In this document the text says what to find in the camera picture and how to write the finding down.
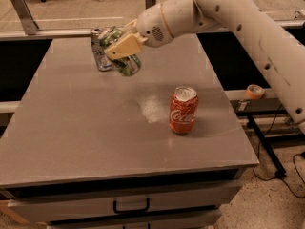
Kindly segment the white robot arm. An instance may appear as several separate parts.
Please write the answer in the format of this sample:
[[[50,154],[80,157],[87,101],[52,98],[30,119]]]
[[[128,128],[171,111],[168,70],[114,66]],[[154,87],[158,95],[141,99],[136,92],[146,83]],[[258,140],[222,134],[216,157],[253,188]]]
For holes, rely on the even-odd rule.
[[[167,0],[144,10],[105,49],[111,60],[161,47],[186,33],[214,26],[231,31],[299,130],[305,132],[305,46],[253,0]]]

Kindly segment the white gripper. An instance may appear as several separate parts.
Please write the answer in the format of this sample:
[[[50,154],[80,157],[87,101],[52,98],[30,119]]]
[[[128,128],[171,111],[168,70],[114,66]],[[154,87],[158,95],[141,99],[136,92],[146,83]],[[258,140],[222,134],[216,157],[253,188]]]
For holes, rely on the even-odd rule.
[[[161,4],[144,10],[136,19],[124,26],[119,38],[109,35],[104,38],[105,55],[110,60],[117,60],[137,54],[143,45],[161,47],[173,41]]]

